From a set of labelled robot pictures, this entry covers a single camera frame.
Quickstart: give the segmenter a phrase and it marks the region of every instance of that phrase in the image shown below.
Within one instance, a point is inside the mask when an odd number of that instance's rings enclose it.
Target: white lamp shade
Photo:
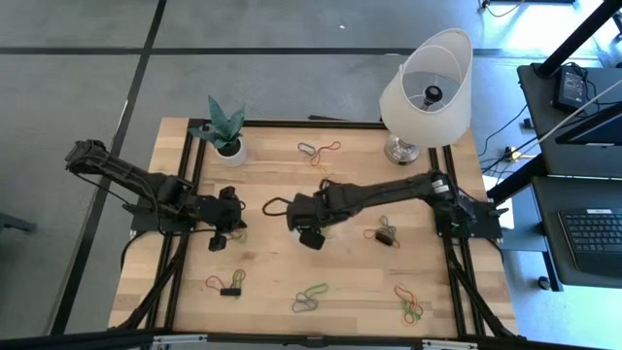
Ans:
[[[380,112],[387,128],[402,141],[423,147],[442,147],[457,141],[470,124],[470,89],[473,47],[461,29],[447,29],[426,41],[399,66],[380,97]],[[456,84],[451,100],[435,110],[422,110],[404,90],[404,76],[423,72]]]

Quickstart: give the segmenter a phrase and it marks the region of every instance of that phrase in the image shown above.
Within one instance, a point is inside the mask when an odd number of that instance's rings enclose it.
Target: gray floor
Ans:
[[[416,47],[438,30],[461,27],[478,49],[502,51],[501,57],[479,56],[474,61],[472,126],[481,149],[485,137],[525,104],[516,67],[532,59],[517,57],[552,52],[593,6],[587,0],[580,4],[529,5],[512,16],[494,18],[481,15],[475,0],[178,0],[169,1],[155,45]],[[156,0],[0,0],[0,46],[142,47],[155,9]],[[589,41],[576,56],[591,58],[580,61],[582,65],[598,65],[600,49],[598,39]],[[226,110],[246,103],[247,115],[254,119],[315,114],[375,121],[380,114],[378,96],[404,59],[152,56],[121,156],[146,166],[160,118],[205,117],[208,93]],[[90,185],[63,170],[62,160],[74,140],[110,142],[137,62],[134,55],[0,55],[0,146],[5,150],[0,160],[9,165],[0,172],[0,212],[40,227],[30,236],[13,230],[0,236],[0,338],[46,331],[92,195]],[[495,157],[503,147],[531,137],[531,132],[512,125],[491,140],[482,158]],[[109,198],[69,332],[106,328],[129,222],[119,202]],[[615,328],[622,323],[615,308],[620,291],[540,291],[534,281],[545,269],[540,255],[533,253],[506,254],[505,269],[519,331],[527,338],[607,348],[622,343]]]

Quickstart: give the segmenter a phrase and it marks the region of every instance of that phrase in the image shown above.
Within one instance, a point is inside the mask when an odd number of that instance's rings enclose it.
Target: wooden table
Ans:
[[[176,174],[189,120],[165,118],[155,141],[149,170]],[[320,181],[369,185],[412,176],[431,168],[429,153],[406,166],[389,163],[383,154],[387,130],[336,128],[244,127],[248,158],[238,168],[224,166],[208,145],[199,193],[215,194],[234,186],[246,203],[243,219],[247,241],[227,242],[220,252],[208,251],[211,233],[190,237],[175,315],[175,331],[203,333],[278,333],[374,336],[455,337],[456,327],[442,242],[436,236],[432,210],[418,200],[365,209],[353,219],[331,227],[321,251],[298,242],[285,217],[266,217],[261,206],[274,196],[293,198],[313,193]],[[341,142],[338,151],[322,153],[322,166],[304,161],[296,145],[316,147]],[[190,171],[198,141],[190,153]],[[459,186],[484,199],[477,152],[471,132],[452,146]],[[438,153],[444,170],[442,152]],[[389,248],[363,237],[376,228],[381,215],[397,227],[400,248]],[[162,237],[149,233],[128,250],[110,325],[124,321],[154,283]],[[470,240],[478,290],[506,327],[516,331],[499,252],[485,240]],[[237,268],[247,277],[242,297],[220,297],[204,281],[218,275],[228,284]],[[293,313],[297,292],[328,283],[318,296],[320,307]],[[394,286],[412,291],[425,312],[416,325],[403,321]],[[467,329],[473,332],[468,297],[462,292]],[[162,325],[168,292],[160,303],[157,324]]]

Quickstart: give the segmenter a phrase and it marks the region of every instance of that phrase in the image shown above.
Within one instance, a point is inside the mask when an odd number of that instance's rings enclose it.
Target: table lamp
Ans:
[[[409,164],[421,147],[449,145],[467,131],[472,61],[468,34],[447,29],[399,66],[380,96],[382,121],[391,131],[385,145],[391,162]]]

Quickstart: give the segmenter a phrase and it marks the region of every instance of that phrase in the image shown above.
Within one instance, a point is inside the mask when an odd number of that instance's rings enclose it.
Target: potted plant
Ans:
[[[240,133],[244,123],[244,107],[235,111],[231,118],[227,118],[212,96],[208,96],[208,101],[212,119],[208,130],[203,131],[198,127],[193,127],[188,132],[194,137],[211,142],[226,165],[232,167],[242,165],[246,160],[246,149]]]

